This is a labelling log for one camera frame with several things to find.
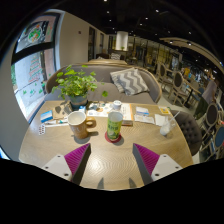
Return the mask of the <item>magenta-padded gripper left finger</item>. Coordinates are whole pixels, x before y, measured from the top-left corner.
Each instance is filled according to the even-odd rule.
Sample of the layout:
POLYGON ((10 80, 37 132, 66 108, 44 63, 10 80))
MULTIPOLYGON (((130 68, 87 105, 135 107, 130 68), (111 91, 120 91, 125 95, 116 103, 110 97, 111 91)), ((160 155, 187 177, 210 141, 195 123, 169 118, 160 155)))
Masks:
POLYGON ((57 154, 42 169, 79 185, 90 154, 91 144, 88 143, 66 155, 57 154))

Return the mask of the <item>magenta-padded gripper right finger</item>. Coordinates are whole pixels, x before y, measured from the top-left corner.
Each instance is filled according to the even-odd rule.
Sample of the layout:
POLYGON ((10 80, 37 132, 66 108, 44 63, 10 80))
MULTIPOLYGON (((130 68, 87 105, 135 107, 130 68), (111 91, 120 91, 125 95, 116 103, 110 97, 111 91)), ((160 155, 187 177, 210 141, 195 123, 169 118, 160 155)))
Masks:
POLYGON ((145 185, 182 169, 169 155, 158 155, 136 143, 133 144, 133 155, 145 185))

